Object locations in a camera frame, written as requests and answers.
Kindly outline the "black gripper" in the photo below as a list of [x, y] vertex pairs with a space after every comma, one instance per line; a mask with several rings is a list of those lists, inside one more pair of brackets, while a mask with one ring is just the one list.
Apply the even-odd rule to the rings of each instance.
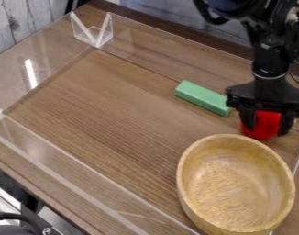
[[247, 129], [255, 129], [256, 110], [264, 110], [283, 113], [278, 135], [283, 136], [290, 132], [299, 116], [299, 88], [290, 84], [284, 76], [276, 79], [256, 77], [249, 83], [227, 87], [225, 94], [228, 107], [249, 108], [239, 111]]

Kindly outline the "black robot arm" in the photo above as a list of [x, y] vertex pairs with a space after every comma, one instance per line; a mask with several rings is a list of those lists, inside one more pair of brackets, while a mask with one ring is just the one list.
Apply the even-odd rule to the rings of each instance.
[[192, 1], [208, 23], [223, 25], [235, 19], [247, 31], [253, 81], [225, 89], [243, 133], [256, 140], [286, 135], [299, 118], [299, 87], [287, 80], [299, 58], [298, 0]]

